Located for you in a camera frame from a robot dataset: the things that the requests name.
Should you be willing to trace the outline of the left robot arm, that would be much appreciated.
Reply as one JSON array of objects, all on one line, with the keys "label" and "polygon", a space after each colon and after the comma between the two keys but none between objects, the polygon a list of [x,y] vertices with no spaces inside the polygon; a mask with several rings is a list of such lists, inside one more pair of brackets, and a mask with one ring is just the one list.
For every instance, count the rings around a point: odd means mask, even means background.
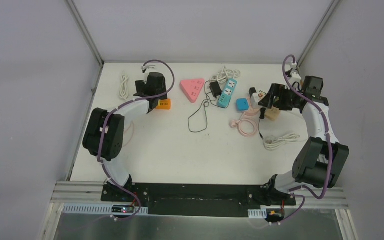
[{"label": "left robot arm", "polygon": [[135,81],[135,87],[137,93],[134,98],[123,103],[118,113],[117,109],[93,109],[82,140],[82,146],[97,157],[107,179],[115,185],[114,197],[123,203],[133,195],[133,189],[126,185],[130,174],[120,157],[125,128],[136,118],[155,109],[160,99],[168,98],[166,79],[162,73],[149,73],[146,80]]}]

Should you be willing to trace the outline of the orange power strip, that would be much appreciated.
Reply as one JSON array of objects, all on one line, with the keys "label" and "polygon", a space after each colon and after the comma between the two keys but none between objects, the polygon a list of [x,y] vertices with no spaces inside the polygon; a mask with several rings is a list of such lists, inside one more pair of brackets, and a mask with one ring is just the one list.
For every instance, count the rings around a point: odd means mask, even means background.
[{"label": "orange power strip", "polygon": [[172,107],[171,99],[159,99],[156,106],[157,110],[170,110]]}]

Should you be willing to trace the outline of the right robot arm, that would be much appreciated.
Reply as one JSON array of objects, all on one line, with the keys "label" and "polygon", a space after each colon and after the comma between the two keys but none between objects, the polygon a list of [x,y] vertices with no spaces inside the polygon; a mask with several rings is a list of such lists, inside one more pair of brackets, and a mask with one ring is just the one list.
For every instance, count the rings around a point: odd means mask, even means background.
[{"label": "right robot arm", "polygon": [[266,108],[281,111],[298,109],[307,128],[308,139],[293,162],[292,169],[275,174],[265,185],[264,200],[276,205],[284,196],[300,189],[308,190],[316,199],[325,197],[335,186],[350,154],[349,147],[340,144],[329,119],[329,101],[322,96],[324,81],[306,76],[296,90],[289,83],[273,83],[259,102]]}]

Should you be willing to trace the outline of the pink triangular power strip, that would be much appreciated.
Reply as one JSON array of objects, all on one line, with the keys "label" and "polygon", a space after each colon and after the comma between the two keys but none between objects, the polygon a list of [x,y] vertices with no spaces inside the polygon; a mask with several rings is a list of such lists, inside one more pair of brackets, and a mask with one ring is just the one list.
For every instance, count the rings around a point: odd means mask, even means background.
[{"label": "pink triangular power strip", "polygon": [[184,79],[180,81],[180,89],[189,100],[190,103],[195,103],[204,87],[205,80],[203,78]]}]

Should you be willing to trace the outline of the teal power strip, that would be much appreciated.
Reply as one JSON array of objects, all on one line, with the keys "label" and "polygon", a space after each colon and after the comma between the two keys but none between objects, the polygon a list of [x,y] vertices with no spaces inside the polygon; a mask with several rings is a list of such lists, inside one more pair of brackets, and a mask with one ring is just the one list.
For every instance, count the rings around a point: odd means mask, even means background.
[{"label": "teal power strip", "polygon": [[232,94],[235,91],[237,84],[238,84],[238,82],[234,78],[229,78],[226,81],[226,84],[224,86],[224,90],[221,93],[221,95],[217,101],[217,104],[216,104],[218,107],[224,108],[224,109],[228,108],[228,106],[231,102],[231,99],[232,99]]}]

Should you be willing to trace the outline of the black power adapter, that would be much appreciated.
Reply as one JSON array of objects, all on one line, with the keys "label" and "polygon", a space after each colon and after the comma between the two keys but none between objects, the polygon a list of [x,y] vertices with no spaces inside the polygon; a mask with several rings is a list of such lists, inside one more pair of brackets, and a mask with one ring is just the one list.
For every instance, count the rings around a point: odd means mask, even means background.
[{"label": "black power adapter", "polygon": [[212,93],[214,98],[217,98],[222,95],[222,89],[220,86],[220,83],[218,81],[212,81],[209,83],[209,89],[210,92]]}]

